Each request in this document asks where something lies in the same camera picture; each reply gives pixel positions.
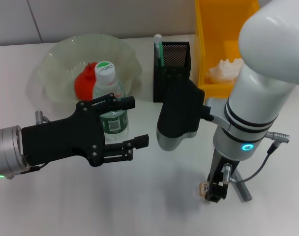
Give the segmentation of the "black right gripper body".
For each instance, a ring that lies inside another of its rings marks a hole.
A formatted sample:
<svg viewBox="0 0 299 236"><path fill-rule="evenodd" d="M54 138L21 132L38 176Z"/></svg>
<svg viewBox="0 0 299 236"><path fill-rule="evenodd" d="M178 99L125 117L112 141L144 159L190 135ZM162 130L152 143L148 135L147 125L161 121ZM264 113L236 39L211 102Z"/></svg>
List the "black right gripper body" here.
<svg viewBox="0 0 299 236"><path fill-rule="evenodd" d="M224 165L228 163L231 167L231 177L237 168L239 161L230 160L224 156L222 156L216 149L213 152L213 158L211 162L211 168L208 175L209 183L219 183L223 180L223 168Z"/></svg>

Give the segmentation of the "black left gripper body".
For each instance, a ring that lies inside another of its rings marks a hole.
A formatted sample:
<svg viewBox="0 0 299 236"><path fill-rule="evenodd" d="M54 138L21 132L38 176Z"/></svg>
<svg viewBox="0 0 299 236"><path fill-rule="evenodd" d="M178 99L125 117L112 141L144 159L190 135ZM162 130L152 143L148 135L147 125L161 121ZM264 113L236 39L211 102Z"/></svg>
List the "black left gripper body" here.
<svg viewBox="0 0 299 236"><path fill-rule="evenodd" d="M105 145L100 115L106 101L79 102L68 118L22 129L23 154L30 166L81 156L93 167L103 164Z"/></svg>

